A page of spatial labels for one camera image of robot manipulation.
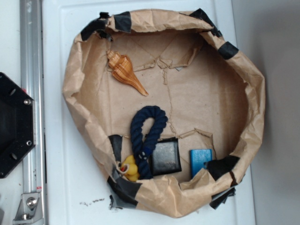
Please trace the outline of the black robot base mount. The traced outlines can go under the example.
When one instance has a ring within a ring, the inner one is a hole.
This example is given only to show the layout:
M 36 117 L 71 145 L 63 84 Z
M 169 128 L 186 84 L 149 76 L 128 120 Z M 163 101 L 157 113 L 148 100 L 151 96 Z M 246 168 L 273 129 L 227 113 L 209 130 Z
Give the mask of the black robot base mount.
M 35 101 L 0 74 L 0 177 L 6 178 L 35 146 Z

